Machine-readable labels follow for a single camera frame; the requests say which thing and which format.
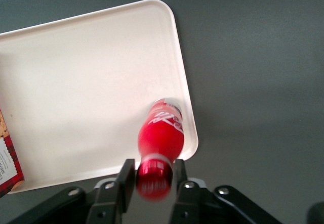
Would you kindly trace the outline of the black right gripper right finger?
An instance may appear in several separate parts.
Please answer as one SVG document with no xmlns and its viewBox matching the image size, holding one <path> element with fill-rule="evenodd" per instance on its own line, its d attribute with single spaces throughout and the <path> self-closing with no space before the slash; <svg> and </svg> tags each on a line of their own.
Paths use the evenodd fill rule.
<svg viewBox="0 0 324 224">
<path fill-rule="evenodd" d="M 208 190 L 188 179 L 184 160 L 177 159 L 174 170 L 177 196 L 169 223 L 210 223 L 207 207 L 210 200 Z"/>
</svg>

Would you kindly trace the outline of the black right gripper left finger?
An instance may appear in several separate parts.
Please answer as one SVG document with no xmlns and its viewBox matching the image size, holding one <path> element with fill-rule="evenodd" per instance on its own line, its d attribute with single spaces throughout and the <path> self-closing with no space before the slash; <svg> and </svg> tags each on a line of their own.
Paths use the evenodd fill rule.
<svg viewBox="0 0 324 224">
<path fill-rule="evenodd" d="M 117 177 L 99 181 L 86 223 L 122 223 L 135 187 L 135 175 L 135 160 L 126 159 Z"/>
</svg>

